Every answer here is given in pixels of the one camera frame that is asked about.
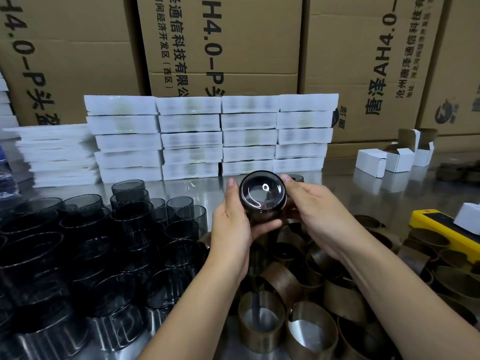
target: human hand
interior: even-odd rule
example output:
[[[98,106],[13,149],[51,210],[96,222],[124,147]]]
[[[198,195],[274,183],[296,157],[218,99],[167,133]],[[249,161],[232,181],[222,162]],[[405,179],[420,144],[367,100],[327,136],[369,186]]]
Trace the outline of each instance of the human hand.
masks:
[[[354,244],[352,237],[371,241],[371,235],[327,187],[299,183],[286,174],[280,178],[309,235],[334,259],[342,260],[344,249]]]
[[[240,202],[238,183],[229,178],[225,199],[213,212],[212,241],[207,262],[219,266],[219,270],[233,272],[240,283],[247,275],[252,241],[281,226],[281,220],[273,220],[250,227]]]

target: yellow plastic case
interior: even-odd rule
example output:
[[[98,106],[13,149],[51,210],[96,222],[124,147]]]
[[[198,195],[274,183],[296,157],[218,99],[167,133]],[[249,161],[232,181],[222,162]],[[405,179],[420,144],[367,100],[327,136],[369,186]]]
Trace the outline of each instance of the yellow plastic case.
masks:
[[[468,261],[480,261],[480,235],[472,234],[453,223],[454,219],[438,210],[417,210],[412,212],[410,226],[429,229],[450,240],[450,248],[467,254]]]

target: stainless steel table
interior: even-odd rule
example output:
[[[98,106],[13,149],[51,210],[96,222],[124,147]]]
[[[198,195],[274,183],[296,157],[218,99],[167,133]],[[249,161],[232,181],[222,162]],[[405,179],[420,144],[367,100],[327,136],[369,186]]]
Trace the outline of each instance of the stainless steel table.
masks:
[[[411,172],[386,172],[382,179],[374,178],[355,169],[355,159],[326,160],[321,172],[299,172],[306,182],[327,186],[353,214],[373,216],[400,238],[409,231],[413,210],[437,209],[455,216],[464,202],[480,202],[480,186],[450,184],[435,181],[435,168],[441,162],[462,163],[480,159],[480,152],[462,154],[436,154],[429,167],[413,167]],[[187,195],[196,205],[207,208],[211,228],[212,213],[222,201],[226,177],[183,179],[147,182],[150,197],[166,200]],[[97,193],[109,204],[111,184],[94,186],[52,187],[28,189],[23,192],[30,198],[59,197],[67,199],[87,193]],[[216,359],[289,359],[283,348],[266,354],[255,354],[245,348],[238,338],[237,321],[229,317],[220,339]]]

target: fingernail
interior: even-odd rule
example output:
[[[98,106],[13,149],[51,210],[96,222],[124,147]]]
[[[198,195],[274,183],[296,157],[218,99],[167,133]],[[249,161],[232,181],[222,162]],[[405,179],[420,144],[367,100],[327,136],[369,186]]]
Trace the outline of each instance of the fingernail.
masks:
[[[280,174],[280,178],[281,178],[282,181],[284,181],[285,183],[290,182],[290,181],[292,180],[292,178],[290,178],[290,175],[285,174],[285,173]]]

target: forearm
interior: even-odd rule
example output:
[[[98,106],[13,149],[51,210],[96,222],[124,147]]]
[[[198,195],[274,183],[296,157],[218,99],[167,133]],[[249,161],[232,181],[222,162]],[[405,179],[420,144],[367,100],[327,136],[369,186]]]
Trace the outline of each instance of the forearm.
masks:
[[[366,230],[341,258],[404,359],[478,357],[477,330]]]
[[[237,276],[207,260],[138,359],[212,359],[238,287]]]

